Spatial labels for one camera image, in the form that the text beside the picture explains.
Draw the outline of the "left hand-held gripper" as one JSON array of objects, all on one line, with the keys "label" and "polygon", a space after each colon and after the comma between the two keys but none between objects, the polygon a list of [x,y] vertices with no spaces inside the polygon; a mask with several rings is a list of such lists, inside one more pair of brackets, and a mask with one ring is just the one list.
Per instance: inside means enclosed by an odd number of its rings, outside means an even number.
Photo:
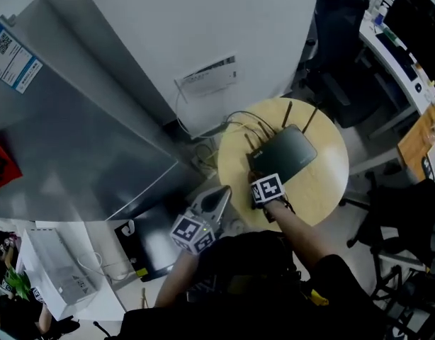
[{"label": "left hand-held gripper", "polygon": [[200,254],[213,244],[221,228],[222,214],[232,197],[230,186],[210,188],[200,193],[191,208],[179,215],[170,237],[180,249]]}]

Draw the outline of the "green potted plant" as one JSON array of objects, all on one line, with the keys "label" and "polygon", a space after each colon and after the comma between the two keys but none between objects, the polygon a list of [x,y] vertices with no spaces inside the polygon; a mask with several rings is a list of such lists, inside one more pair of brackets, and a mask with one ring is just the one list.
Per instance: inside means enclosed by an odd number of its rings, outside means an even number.
[{"label": "green potted plant", "polygon": [[6,272],[5,280],[14,289],[17,296],[28,300],[31,285],[25,271],[17,272],[13,267],[10,267]]}]

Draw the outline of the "black keyboard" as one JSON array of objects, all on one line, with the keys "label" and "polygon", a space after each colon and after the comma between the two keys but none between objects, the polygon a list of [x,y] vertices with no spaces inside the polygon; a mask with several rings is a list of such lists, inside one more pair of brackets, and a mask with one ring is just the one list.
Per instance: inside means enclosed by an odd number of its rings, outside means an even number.
[{"label": "black keyboard", "polygon": [[379,33],[375,35],[384,45],[388,52],[394,57],[395,61],[401,66],[410,81],[414,81],[418,76],[413,68],[413,60],[407,51],[396,45],[386,34]]}]

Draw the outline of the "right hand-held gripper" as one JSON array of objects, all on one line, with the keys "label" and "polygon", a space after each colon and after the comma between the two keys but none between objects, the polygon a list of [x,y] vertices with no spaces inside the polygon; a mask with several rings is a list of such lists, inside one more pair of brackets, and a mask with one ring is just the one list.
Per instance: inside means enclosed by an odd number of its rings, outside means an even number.
[{"label": "right hand-held gripper", "polygon": [[278,174],[269,174],[250,185],[252,195],[252,207],[262,208],[263,205],[282,198],[285,188]]}]

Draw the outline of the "black mesh office chair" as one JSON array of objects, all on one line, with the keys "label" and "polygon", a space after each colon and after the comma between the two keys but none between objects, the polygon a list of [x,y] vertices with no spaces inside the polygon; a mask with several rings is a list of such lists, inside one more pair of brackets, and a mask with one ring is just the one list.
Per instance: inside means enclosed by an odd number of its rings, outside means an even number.
[{"label": "black mesh office chair", "polygon": [[317,52],[304,62],[300,82],[314,94],[314,103],[342,128],[362,123],[388,97],[376,72],[359,58],[359,32],[369,0],[317,0],[314,22]]}]

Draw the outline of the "silver refrigerator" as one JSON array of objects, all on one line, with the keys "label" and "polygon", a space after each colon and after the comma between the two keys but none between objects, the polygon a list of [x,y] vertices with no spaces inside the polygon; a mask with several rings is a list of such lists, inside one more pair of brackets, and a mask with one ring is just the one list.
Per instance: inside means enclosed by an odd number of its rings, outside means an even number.
[{"label": "silver refrigerator", "polygon": [[200,183],[93,0],[33,0],[0,21],[43,63],[25,93],[0,81],[0,145],[23,174],[0,188],[0,218],[125,219]]}]

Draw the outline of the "black router with antennas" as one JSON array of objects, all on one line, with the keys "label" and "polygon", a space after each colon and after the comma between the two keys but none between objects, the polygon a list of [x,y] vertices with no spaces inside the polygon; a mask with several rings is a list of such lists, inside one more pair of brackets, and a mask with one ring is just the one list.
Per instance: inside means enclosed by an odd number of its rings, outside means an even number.
[{"label": "black router with antennas", "polygon": [[255,174],[278,174],[281,183],[286,183],[317,157],[317,150],[305,136],[318,108],[314,107],[305,127],[287,125],[293,103],[288,104],[281,129],[268,136],[259,148],[247,154],[249,169]]}]

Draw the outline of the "person's right forearm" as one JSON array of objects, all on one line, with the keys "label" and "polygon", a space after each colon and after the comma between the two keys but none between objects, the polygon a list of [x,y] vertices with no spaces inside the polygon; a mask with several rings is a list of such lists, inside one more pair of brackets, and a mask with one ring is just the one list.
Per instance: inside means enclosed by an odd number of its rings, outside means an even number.
[{"label": "person's right forearm", "polygon": [[288,238],[301,264],[311,271],[326,256],[334,254],[322,234],[300,219],[280,201],[273,200],[264,206]]}]

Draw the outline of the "orange wooden desk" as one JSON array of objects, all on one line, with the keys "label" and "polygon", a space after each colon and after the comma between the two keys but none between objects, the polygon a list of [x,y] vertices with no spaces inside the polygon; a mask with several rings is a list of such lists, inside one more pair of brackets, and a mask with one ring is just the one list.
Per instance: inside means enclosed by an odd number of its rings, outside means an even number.
[{"label": "orange wooden desk", "polygon": [[[435,180],[435,142],[429,138],[434,123],[435,105],[431,104],[397,145],[403,163],[419,181],[427,177]],[[424,173],[424,157],[429,160],[433,176]]]}]

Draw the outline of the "black box with white logo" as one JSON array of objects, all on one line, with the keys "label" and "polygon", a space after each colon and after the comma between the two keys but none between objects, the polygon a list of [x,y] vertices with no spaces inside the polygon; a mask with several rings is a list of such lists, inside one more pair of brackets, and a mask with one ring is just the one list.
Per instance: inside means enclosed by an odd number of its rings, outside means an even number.
[{"label": "black box with white logo", "polygon": [[168,274],[180,249],[173,243],[170,230],[176,213],[163,205],[150,208],[133,219],[127,219],[114,229],[137,277],[148,282]]}]

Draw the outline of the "black computer monitor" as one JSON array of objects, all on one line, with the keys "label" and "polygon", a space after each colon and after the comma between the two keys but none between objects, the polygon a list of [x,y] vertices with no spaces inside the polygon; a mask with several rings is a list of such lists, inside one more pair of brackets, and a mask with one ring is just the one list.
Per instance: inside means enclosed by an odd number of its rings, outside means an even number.
[{"label": "black computer monitor", "polygon": [[435,81],[435,5],[430,0],[394,0],[385,24]]}]

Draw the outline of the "person's left forearm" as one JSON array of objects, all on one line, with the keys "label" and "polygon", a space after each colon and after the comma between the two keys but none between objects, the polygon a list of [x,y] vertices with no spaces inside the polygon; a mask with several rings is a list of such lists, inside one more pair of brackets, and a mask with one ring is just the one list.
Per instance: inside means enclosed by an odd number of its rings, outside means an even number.
[{"label": "person's left forearm", "polygon": [[171,307],[176,297],[185,292],[193,281],[199,263],[199,255],[182,251],[164,280],[157,298],[155,307]]}]

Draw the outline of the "white computer desk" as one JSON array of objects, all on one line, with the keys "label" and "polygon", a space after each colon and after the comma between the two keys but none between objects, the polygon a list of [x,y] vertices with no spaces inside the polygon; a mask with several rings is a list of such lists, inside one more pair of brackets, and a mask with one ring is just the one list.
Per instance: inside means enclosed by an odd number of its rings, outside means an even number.
[{"label": "white computer desk", "polygon": [[[359,29],[359,37],[364,47],[368,48],[383,65],[384,69],[393,77],[397,85],[402,89],[403,94],[408,100],[408,106],[398,111],[389,121],[374,130],[368,139],[372,140],[383,133],[391,130],[396,125],[408,119],[415,113],[422,114],[425,110],[435,103],[435,93],[432,92],[430,81],[425,81],[419,75],[414,81],[410,81],[401,66],[395,61],[394,57],[388,52],[384,45],[377,39],[376,34],[382,33],[382,28],[388,28],[385,24],[377,26],[371,20],[369,12],[365,12],[364,18]],[[420,83],[422,91],[417,93],[414,86]]]}]

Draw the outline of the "blue white label sticker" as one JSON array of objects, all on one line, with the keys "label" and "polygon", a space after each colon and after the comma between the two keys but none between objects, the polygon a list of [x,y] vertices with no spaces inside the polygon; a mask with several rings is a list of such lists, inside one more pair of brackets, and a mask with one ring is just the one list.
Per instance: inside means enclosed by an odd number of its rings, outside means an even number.
[{"label": "blue white label sticker", "polygon": [[24,94],[43,63],[0,21],[0,81]]}]

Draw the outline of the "red paper decoration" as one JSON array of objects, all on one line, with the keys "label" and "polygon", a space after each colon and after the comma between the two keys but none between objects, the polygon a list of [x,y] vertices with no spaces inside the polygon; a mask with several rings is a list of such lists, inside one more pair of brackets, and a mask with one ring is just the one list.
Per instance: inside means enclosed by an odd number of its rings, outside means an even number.
[{"label": "red paper decoration", "polygon": [[22,176],[23,174],[18,165],[0,145],[0,188]]}]

